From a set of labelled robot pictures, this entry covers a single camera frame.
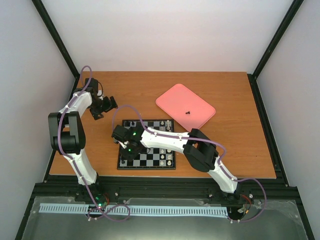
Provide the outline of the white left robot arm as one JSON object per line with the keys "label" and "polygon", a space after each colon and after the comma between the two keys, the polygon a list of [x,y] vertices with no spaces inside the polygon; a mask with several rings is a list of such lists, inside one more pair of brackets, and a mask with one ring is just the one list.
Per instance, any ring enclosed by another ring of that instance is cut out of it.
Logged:
{"label": "white left robot arm", "polygon": [[93,119],[99,120],[104,117],[103,113],[118,107],[114,97],[104,96],[100,86],[97,79],[86,78],[84,87],[74,90],[64,108],[48,115],[52,149],[68,160],[80,185],[90,185],[86,195],[95,202],[103,198],[104,188],[96,184],[98,174],[85,152],[86,135],[81,117],[88,109]]}

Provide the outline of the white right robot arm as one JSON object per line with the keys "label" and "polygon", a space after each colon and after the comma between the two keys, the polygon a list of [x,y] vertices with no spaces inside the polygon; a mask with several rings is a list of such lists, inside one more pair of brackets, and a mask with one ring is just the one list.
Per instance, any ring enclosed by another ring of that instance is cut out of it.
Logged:
{"label": "white right robot arm", "polygon": [[137,124],[126,128],[117,125],[111,137],[121,145],[120,155],[132,161],[145,149],[159,148],[183,154],[192,168],[209,174],[219,185],[222,192],[234,194],[237,189],[237,177],[231,174],[222,162],[217,146],[199,129],[190,132],[168,132]]}

